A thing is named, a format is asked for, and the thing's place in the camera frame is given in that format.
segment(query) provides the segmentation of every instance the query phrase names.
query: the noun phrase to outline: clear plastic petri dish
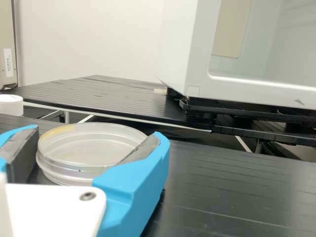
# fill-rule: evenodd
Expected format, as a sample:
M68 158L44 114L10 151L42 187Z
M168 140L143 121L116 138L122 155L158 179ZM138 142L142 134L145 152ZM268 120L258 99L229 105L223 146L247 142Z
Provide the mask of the clear plastic petri dish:
M44 175L60 185L89 186L147 136L114 123L77 123L54 128L39 139L36 160Z

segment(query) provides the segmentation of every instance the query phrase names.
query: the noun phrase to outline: black slotted platform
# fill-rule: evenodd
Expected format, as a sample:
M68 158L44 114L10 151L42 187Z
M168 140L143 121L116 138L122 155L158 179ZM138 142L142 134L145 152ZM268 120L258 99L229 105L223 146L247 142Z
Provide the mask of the black slotted platform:
M213 124L187 119L179 102L166 97L166 87L158 83L89 76L57 80L6 91L20 95L27 102L62 109L102 113L125 118L164 122L215 133L258 138L306 146L316 146L316 131L288 132L285 124L254 120L236 122L229 115L219 115Z
M0 132L61 125L4 115L0 121ZM170 142L169 177L143 237L316 236L313 163ZM36 172L35 181L45 182Z

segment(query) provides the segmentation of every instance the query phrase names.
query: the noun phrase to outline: white cap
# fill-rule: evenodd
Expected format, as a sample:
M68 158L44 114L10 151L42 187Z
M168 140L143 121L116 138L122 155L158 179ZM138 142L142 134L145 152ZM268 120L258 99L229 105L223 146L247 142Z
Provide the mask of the white cap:
M18 95L0 95L0 114L23 115L23 98Z

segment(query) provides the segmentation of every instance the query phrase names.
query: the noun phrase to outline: screw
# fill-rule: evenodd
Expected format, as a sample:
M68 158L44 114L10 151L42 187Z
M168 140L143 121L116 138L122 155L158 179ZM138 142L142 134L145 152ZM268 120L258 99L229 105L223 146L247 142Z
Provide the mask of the screw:
M97 195L95 193L92 193L92 192L87 192L87 193L84 193L80 196L80 200L81 201L90 201L92 199L94 199Z

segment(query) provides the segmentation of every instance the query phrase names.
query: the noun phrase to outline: white sticker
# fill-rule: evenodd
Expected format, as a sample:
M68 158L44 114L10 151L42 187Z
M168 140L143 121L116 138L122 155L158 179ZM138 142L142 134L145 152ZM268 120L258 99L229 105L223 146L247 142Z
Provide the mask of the white sticker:
M5 75L7 78L11 78L14 75L13 63L12 63L12 50L10 48L5 48L4 52L4 65L5 65Z

